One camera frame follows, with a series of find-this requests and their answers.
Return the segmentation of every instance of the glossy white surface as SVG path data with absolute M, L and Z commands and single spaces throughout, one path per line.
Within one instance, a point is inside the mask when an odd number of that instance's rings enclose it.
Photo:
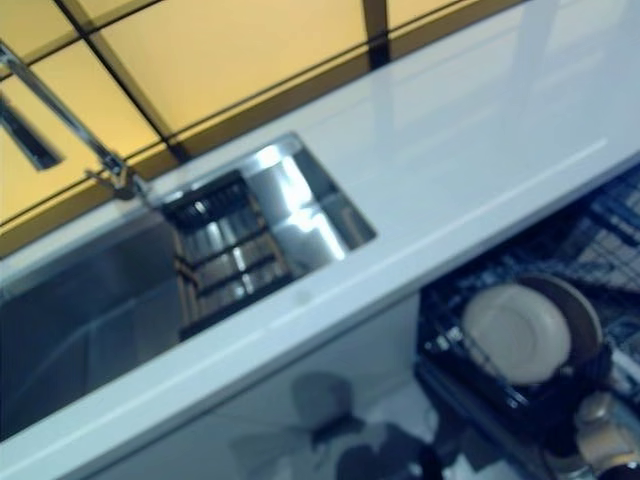
M 293 130 L 378 236 L 4 442 L 0 478 L 87 474 L 621 171 L 640 150 L 638 24 L 636 0 L 533 0 L 159 179 L 167 193 Z M 97 209 L 2 275 L 136 208 Z

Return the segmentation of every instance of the yellow glass panel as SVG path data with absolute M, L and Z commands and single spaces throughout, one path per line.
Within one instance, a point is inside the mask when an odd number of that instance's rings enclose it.
M 112 150 L 122 156 L 157 141 L 154 132 L 129 103 L 88 48 L 77 43 L 38 62 L 33 70 Z M 4 129 L 0 130 L 0 221 L 30 207 L 100 167 L 85 146 L 16 77 L 0 85 L 3 95 L 46 137 L 64 160 L 36 171 Z
M 100 34 L 173 131 L 366 36 L 360 0 L 165 0 Z
M 27 61 L 75 37 L 51 0 L 0 0 L 0 37 Z
M 98 25 L 151 2 L 153 0 L 76 0 L 84 13 Z
M 452 0 L 388 0 L 389 28 L 396 28 L 450 3 Z

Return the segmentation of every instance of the kitchen sink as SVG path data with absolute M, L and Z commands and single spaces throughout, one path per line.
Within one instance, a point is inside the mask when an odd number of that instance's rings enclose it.
M 289 134 L 2 285 L 0 439 L 374 236 Z

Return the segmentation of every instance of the wire dish rack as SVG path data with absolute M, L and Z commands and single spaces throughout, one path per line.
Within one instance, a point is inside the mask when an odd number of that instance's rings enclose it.
M 561 368 L 538 385 L 514 386 L 465 335 L 461 318 L 480 291 L 540 273 L 589 299 L 605 345 L 584 365 Z M 515 430 L 536 438 L 571 418 L 585 395 L 610 382 L 616 354 L 640 361 L 640 164 L 425 287 L 421 312 L 419 357 L 471 389 Z M 471 352 L 487 364 L 480 368 Z M 625 395 L 640 399 L 640 384 L 631 384 Z

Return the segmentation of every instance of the white plate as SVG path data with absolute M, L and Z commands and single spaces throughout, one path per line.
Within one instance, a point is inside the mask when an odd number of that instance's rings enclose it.
M 464 311 L 462 328 L 472 359 L 515 385 L 548 380 L 571 350 L 558 307 L 522 285 L 500 285 L 476 295 Z

